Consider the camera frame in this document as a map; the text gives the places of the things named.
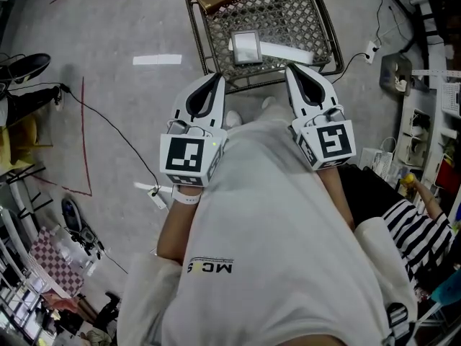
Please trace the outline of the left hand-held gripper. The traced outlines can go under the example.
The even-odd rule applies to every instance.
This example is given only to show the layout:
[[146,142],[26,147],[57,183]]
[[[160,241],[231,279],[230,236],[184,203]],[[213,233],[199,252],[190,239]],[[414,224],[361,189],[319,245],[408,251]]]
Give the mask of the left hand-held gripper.
[[160,144],[160,172],[173,184],[209,185],[228,140],[221,128],[225,87],[224,76],[214,73],[193,81],[177,95],[171,113],[175,120],[169,121]]

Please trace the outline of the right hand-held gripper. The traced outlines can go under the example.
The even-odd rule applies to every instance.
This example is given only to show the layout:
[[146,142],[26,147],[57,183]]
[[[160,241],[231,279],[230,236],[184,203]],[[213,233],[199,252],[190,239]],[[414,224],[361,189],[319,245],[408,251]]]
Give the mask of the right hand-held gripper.
[[352,122],[344,117],[343,107],[333,107],[338,99],[332,83],[310,67],[296,63],[287,65],[285,82],[297,117],[291,125],[294,140],[310,169],[338,167],[355,156]]

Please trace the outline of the framed picture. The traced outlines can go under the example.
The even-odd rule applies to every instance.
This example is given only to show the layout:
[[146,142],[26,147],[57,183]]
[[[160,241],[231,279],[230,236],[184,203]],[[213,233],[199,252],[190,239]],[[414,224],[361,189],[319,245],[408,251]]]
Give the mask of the framed picture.
[[249,65],[262,62],[261,46],[257,30],[241,30],[231,33],[235,64]]

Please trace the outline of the person's left forearm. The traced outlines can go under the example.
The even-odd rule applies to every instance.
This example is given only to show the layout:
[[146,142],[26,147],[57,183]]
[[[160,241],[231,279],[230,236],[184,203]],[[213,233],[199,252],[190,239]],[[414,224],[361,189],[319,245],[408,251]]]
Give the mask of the person's left forearm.
[[159,257],[183,264],[197,206],[198,203],[174,200],[158,238],[156,254]]

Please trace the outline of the person's right forearm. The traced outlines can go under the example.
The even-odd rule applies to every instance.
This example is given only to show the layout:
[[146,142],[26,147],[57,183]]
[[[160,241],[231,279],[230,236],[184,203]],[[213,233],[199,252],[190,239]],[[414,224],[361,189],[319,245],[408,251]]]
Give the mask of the person's right forearm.
[[354,231],[354,219],[349,204],[344,194],[341,178],[337,168],[321,169],[317,171],[324,187],[332,199],[337,210],[340,212],[348,227]]

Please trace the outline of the person's white trousers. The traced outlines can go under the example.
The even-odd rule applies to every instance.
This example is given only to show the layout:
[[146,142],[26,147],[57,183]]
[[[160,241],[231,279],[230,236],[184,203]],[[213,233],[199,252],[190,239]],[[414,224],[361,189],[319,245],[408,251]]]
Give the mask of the person's white trousers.
[[265,109],[259,111],[253,121],[282,121],[288,125],[293,120],[292,110],[284,105],[271,104]]

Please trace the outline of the white socket block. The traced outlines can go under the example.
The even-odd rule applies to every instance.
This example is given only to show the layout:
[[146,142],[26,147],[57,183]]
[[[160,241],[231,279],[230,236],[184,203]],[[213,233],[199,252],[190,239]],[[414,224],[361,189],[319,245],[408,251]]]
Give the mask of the white socket block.
[[376,44],[373,41],[369,41],[367,44],[367,49],[364,52],[364,59],[368,64],[372,64],[375,58],[376,52],[380,49],[380,44]]

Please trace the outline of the white wristwatch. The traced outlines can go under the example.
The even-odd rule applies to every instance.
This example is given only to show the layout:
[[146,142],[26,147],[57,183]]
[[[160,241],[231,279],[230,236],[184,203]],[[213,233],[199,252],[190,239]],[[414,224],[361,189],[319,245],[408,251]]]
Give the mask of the white wristwatch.
[[196,205],[200,201],[203,189],[201,187],[174,185],[172,198],[184,205]]

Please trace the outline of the white perforated basket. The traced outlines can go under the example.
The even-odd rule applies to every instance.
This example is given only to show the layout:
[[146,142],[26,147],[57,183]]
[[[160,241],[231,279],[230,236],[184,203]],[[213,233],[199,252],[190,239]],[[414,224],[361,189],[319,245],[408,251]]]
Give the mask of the white perforated basket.
[[376,148],[363,148],[359,160],[359,168],[368,167],[383,180],[388,178],[393,154]]

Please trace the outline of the white power strip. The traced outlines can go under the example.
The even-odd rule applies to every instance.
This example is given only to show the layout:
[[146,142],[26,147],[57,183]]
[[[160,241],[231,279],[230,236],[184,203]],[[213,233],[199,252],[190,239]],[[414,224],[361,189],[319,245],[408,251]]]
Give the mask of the white power strip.
[[149,198],[154,202],[158,209],[163,210],[167,208],[167,204],[164,202],[162,197],[159,195],[159,189],[153,187],[148,191]]

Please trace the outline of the white shelf unit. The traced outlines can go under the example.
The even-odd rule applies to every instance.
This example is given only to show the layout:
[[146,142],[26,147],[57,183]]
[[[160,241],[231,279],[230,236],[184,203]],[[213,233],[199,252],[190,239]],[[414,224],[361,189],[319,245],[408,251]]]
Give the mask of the white shelf unit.
[[393,162],[398,176],[414,171],[435,191],[453,226],[461,224],[461,71],[413,70],[431,90],[412,89],[403,111]]

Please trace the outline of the yellow small object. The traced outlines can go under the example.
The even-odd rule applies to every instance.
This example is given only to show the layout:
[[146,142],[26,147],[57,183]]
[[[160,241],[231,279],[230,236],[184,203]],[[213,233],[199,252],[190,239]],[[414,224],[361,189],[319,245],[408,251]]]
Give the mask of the yellow small object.
[[403,194],[411,194],[415,187],[415,174],[408,173],[405,177],[399,179],[401,188],[403,188]]

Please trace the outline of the person's white t-shirt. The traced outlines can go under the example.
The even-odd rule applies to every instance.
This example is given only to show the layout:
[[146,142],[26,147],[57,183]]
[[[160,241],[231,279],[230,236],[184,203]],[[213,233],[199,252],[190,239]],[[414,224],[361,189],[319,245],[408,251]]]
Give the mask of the person's white t-shirt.
[[134,261],[118,346],[404,346],[416,297],[381,217],[352,231],[282,121],[234,128],[183,264]]

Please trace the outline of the yellow chair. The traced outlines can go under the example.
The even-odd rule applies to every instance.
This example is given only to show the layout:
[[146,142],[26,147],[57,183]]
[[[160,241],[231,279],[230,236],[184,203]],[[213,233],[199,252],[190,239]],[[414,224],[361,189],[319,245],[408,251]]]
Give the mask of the yellow chair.
[[22,118],[10,127],[0,127],[0,171],[30,167],[34,164],[32,150],[51,148],[39,143],[37,122],[33,115]]

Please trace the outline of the checkered cloth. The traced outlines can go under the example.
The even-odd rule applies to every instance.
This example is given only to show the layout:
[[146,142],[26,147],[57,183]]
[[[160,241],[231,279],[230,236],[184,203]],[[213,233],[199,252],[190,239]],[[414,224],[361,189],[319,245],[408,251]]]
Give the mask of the checkered cloth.
[[61,298],[73,298],[83,278],[67,263],[52,243],[54,234],[42,227],[28,254],[31,269]]

